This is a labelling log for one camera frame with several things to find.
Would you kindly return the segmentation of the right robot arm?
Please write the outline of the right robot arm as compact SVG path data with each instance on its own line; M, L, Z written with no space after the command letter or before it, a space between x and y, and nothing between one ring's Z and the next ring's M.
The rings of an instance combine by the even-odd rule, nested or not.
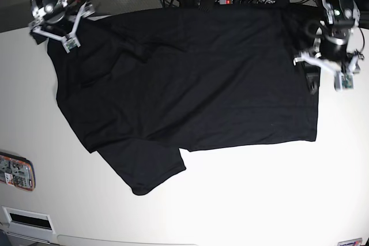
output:
M93 15L95 8L91 0L31 0L31 12L30 35L58 41L69 53L81 46L77 38L79 23Z

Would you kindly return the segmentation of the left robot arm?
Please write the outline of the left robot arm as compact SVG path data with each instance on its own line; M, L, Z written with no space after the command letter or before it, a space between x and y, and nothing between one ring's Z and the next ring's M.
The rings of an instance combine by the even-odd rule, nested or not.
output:
M316 0L321 18L307 22L304 32L314 44L293 60L305 73L308 90L319 90L320 71L334 77L336 91L353 89L353 76L360 73L359 61L364 59L363 50L348 52L349 39L360 27L360 10L355 0Z

